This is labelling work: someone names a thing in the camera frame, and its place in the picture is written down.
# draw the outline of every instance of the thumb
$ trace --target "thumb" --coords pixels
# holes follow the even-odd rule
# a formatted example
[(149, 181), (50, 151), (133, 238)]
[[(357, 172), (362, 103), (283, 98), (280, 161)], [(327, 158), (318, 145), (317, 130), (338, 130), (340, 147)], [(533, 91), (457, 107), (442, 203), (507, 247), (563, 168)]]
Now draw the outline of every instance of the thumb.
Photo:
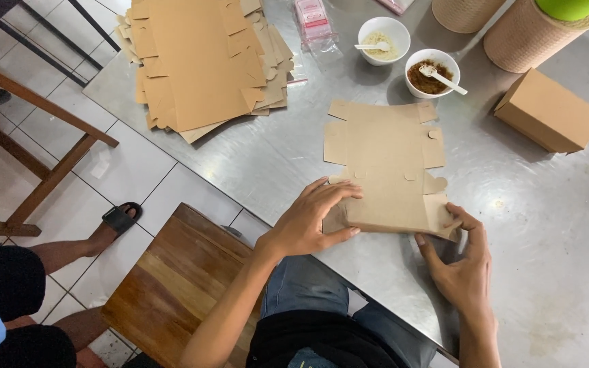
[(346, 242), (354, 235), (358, 234), (361, 230), (357, 227), (347, 227), (342, 230), (337, 230), (334, 232), (330, 232), (328, 234), (324, 234), (322, 236), (322, 242), (324, 249), (334, 246), (338, 243)]
[(435, 253), (435, 248), (431, 241), (423, 234), (415, 234), (415, 241), (420, 247), (421, 256), (424, 257), (426, 265), (429, 267), (431, 273), (439, 271), (445, 264), (440, 260), (438, 254)]

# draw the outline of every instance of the black shirt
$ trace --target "black shirt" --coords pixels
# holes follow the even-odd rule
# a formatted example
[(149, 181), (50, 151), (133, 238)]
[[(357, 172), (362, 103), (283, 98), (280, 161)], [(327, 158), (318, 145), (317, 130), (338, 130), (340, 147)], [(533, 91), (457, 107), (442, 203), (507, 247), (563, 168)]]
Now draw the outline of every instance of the black shirt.
[(386, 343), (356, 321), (320, 310), (291, 310), (258, 321), (247, 368), (285, 368), (306, 347), (342, 368), (407, 368)]

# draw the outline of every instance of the pink label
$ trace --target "pink label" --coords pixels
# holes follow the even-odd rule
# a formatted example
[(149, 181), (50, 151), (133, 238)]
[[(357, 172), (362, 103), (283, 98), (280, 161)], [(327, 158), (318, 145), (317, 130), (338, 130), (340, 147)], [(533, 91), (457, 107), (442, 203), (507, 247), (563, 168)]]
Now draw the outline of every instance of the pink label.
[(321, 0), (297, 0), (296, 5), (305, 27), (321, 26), (329, 22)]

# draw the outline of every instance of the fingernail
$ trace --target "fingernail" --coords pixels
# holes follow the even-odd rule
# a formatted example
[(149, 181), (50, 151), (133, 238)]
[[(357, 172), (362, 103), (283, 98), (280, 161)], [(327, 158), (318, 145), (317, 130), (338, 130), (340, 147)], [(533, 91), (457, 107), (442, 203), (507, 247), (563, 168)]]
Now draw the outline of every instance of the fingernail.
[(426, 245), (426, 240), (424, 240), (424, 237), (420, 233), (415, 234), (415, 241), (418, 243), (418, 246)]

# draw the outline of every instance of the white bowl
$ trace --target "white bowl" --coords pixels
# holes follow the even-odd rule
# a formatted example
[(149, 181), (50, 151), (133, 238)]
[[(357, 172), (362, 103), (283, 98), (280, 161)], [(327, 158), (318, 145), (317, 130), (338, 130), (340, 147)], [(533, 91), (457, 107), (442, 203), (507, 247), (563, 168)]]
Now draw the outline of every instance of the white bowl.
[(460, 82), (460, 69), (458, 69), (458, 64), (456, 63), (454, 58), (449, 56), (449, 54), (447, 54), (446, 52), (435, 50), (434, 48), (425, 48), (424, 50), (417, 51), (416, 53), (411, 55), (408, 58), (408, 61), (406, 62), (406, 86), (408, 86), (410, 93), (418, 98), (438, 98), (453, 91), (453, 89), (447, 87), (443, 93), (428, 94), (413, 87), (413, 85), (410, 83), (410, 79), (408, 79), (408, 70), (416, 63), (419, 63), (426, 59), (430, 59), (433, 62), (444, 65), (450, 72), (454, 74), (452, 82), (454, 82), (455, 84), (458, 84), (458, 82)]
[(397, 49), (398, 56), (392, 60), (381, 60), (373, 58), (364, 50), (360, 50), (361, 55), (363, 55), (368, 63), (375, 66), (389, 65), (401, 59), (408, 52), (410, 48), (410, 33), (400, 21), (387, 16), (378, 16), (366, 21), (358, 31), (358, 44), (361, 44), (374, 31), (379, 31), (392, 40), (392, 45)]

